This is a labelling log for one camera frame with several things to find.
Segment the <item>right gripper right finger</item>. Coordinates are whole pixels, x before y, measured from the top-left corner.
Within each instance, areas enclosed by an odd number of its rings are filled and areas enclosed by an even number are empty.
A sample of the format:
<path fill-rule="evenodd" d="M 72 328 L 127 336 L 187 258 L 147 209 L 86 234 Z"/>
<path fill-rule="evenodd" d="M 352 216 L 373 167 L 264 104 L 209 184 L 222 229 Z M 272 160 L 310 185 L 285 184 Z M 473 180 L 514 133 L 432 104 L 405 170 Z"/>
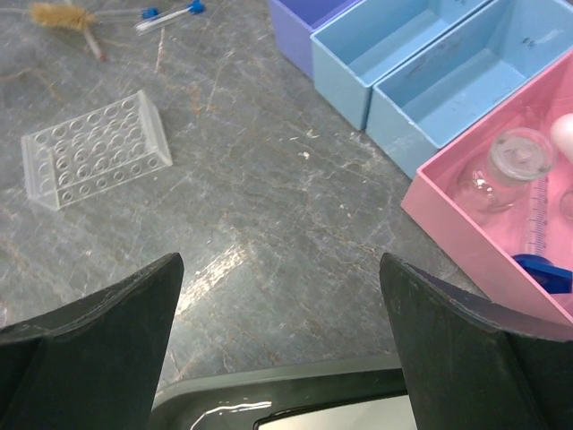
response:
<path fill-rule="evenodd" d="M 381 257 L 380 283 L 420 429 L 570 429 L 572 329 Z"/>

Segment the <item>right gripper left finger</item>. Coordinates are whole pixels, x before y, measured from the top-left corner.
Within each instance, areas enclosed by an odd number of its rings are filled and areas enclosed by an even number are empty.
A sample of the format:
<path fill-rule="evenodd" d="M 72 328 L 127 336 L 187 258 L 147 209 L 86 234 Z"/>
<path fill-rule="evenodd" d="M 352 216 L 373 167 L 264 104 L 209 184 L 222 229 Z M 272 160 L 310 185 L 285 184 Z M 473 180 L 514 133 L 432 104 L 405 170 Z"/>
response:
<path fill-rule="evenodd" d="M 144 429 L 184 277 L 167 254 L 1 330 L 3 429 Z"/>

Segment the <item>measuring cylinder blue base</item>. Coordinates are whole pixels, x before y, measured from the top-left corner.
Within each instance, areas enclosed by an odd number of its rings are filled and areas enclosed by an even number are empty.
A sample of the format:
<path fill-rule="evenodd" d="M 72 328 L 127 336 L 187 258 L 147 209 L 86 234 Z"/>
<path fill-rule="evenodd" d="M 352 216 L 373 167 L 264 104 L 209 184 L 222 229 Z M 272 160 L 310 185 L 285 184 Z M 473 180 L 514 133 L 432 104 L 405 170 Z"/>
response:
<path fill-rule="evenodd" d="M 550 295 L 568 294 L 572 292 L 572 271 L 554 265 L 545 257 L 548 183 L 549 178 L 543 176 L 530 186 L 523 236 L 513 258 Z"/>

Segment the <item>test tube blue cap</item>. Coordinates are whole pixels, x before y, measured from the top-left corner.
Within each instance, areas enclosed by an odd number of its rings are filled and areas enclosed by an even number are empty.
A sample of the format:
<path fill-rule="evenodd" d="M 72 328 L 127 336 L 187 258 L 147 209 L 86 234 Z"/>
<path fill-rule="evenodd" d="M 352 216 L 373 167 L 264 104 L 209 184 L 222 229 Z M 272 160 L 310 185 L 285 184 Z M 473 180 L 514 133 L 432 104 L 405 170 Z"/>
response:
<path fill-rule="evenodd" d="M 205 4 L 200 0 L 194 0 L 191 3 L 181 6 L 164 13 L 160 13 L 146 21 L 138 22 L 134 29 L 138 35 L 149 33 L 155 29 L 161 29 L 171 23 L 178 21 L 186 16 L 198 15 L 206 10 Z"/>
<path fill-rule="evenodd" d="M 146 7 L 137 9 L 104 10 L 93 13 L 98 23 L 137 23 L 140 21 L 153 20 L 159 15 L 157 7 Z"/>

